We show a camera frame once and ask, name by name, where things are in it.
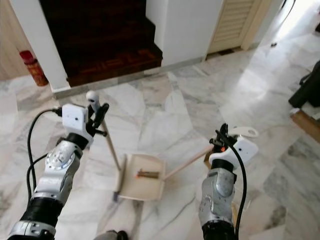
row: black cable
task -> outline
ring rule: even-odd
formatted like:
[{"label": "black cable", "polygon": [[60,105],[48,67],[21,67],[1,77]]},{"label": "black cable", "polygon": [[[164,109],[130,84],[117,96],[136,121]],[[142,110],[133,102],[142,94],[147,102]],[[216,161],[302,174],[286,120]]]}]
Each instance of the black cable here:
[{"label": "black cable", "polygon": [[281,6],[281,8],[280,8],[280,10],[282,10],[282,9],[284,8],[284,6],[286,5],[286,3],[287,3],[287,0],[284,0],[282,6]]},{"label": "black cable", "polygon": [[28,190],[28,206],[30,204],[30,199],[31,199],[31,186],[30,186],[30,172],[31,170],[35,170],[35,164],[37,162],[39,162],[41,159],[45,158],[47,156],[47,153],[45,155],[42,155],[41,157],[39,157],[37,160],[35,160],[34,162],[32,162],[28,168],[28,170],[26,171],[26,187]]},{"label": "black cable", "polygon": [[28,138],[27,138],[27,148],[28,148],[28,155],[29,155],[29,162],[30,162],[30,166],[32,166],[31,168],[31,172],[32,172],[32,184],[33,184],[33,190],[36,189],[36,186],[37,186],[37,180],[36,180],[36,173],[35,173],[35,168],[33,167],[33,158],[32,158],[32,152],[31,152],[31,146],[30,146],[30,141],[31,141],[31,134],[32,134],[32,130],[34,129],[34,126],[36,124],[36,121],[38,120],[38,118],[46,113],[46,112],[54,112],[55,109],[52,108],[52,109],[47,109],[47,110],[43,110],[41,112],[38,113],[37,116],[35,116],[35,118],[33,119],[32,123],[31,123],[31,126],[30,126],[30,129],[29,129],[29,133],[28,133]]},{"label": "black cable", "polygon": [[283,23],[285,22],[285,20],[289,17],[292,9],[294,8],[294,6],[295,6],[295,4],[296,4],[296,1],[297,1],[297,0],[293,0],[292,6],[291,6],[288,14],[285,16],[284,20],[282,21],[282,24],[283,24]]},{"label": "black cable", "polygon": [[239,207],[239,211],[238,211],[238,217],[236,219],[236,224],[235,224],[235,236],[236,239],[239,239],[239,227],[240,227],[240,221],[241,221],[241,215],[242,215],[242,211],[244,209],[244,205],[245,205],[245,201],[246,201],[246,196],[247,196],[247,175],[246,175],[246,169],[245,169],[245,165],[244,162],[242,161],[239,153],[237,152],[237,150],[234,148],[234,146],[229,142],[228,138],[226,136],[224,136],[223,134],[221,134],[221,132],[219,132],[218,130],[215,130],[216,134],[218,134],[224,143],[226,143],[228,145],[229,148],[231,148],[231,150],[234,152],[234,154],[236,155],[240,167],[241,167],[241,171],[242,171],[242,178],[243,178],[243,191],[242,191],[242,199],[241,199],[241,203],[240,203],[240,207]]}]

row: baseboard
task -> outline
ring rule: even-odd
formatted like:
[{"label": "baseboard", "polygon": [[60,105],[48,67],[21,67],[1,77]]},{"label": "baseboard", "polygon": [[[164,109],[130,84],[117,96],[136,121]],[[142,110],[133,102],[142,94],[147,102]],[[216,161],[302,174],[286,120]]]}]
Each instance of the baseboard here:
[{"label": "baseboard", "polygon": [[86,93],[89,90],[99,90],[99,89],[104,89],[104,88],[112,87],[112,86],[123,84],[123,83],[129,83],[131,81],[142,79],[144,77],[156,75],[159,73],[169,72],[169,71],[179,69],[189,65],[194,65],[194,64],[200,63],[202,59],[203,59],[202,57],[197,57],[187,61],[182,61],[182,62],[174,63],[171,65],[167,65],[167,66],[156,67],[156,68],[132,73],[129,75],[87,83],[81,86],[74,86],[69,89],[63,89],[61,91],[54,92],[53,97],[55,99],[62,99],[62,98]]}]

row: dark wood step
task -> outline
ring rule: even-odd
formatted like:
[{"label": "dark wood step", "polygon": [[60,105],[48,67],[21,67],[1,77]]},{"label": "dark wood step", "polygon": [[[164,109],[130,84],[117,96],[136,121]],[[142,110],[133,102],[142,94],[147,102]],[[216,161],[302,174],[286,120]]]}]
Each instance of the dark wood step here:
[{"label": "dark wood step", "polygon": [[40,0],[48,22],[107,21],[144,17],[146,0]]},{"label": "dark wood step", "polygon": [[64,63],[71,87],[108,78],[137,73],[161,66],[162,52],[155,45],[148,48],[124,50],[92,61],[89,57]]},{"label": "dark wood step", "polygon": [[153,42],[156,27],[148,19],[129,21],[118,27],[82,28],[70,32],[52,33],[58,48],[83,49],[88,45],[101,45],[115,48],[123,45],[135,45],[138,42]]}]

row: dustpan handle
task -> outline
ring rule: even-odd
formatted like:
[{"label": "dustpan handle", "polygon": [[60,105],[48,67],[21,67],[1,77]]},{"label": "dustpan handle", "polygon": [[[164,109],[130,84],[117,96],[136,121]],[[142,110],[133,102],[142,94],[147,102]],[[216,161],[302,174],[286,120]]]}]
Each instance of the dustpan handle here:
[{"label": "dustpan handle", "polygon": [[207,146],[206,148],[204,148],[202,151],[200,151],[199,153],[197,153],[193,158],[191,158],[189,161],[185,162],[184,164],[182,164],[181,166],[177,167],[175,170],[173,170],[172,172],[168,173],[163,180],[167,180],[168,178],[170,178],[172,175],[176,174],[177,172],[181,171],[182,169],[186,168],[187,166],[189,166],[190,164],[192,164],[193,162],[195,162],[198,158],[201,158],[202,156],[206,155],[208,152],[212,151],[213,146]]}]

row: small stick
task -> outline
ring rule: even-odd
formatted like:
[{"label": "small stick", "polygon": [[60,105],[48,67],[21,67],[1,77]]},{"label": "small stick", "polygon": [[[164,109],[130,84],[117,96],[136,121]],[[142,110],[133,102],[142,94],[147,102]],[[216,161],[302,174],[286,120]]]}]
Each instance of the small stick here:
[{"label": "small stick", "polygon": [[201,158],[202,156],[206,155],[207,152],[210,152],[212,150],[213,146],[207,146],[205,149],[203,149],[202,151],[200,151],[198,154],[196,154],[192,159],[190,159],[189,161],[187,161],[186,163],[182,164],[181,166],[177,167],[175,170],[173,170],[172,172],[168,173],[164,178],[163,181],[167,180],[168,178],[170,178],[172,175],[176,174],[177,172],[181,171],[182,169],[186,168],[187,166],[189,166],[190,164],[192,164],[193,162],[195,162],[198,158]]},{"label": "small stick", "polygon": [[140,171],[138,171],[136,177],[145,177],[145,178],[151,178],[151,179],[158,179],[159,178],[159,174],[160,172],[158,171],[143,171],[142,169],[140,169]]}]

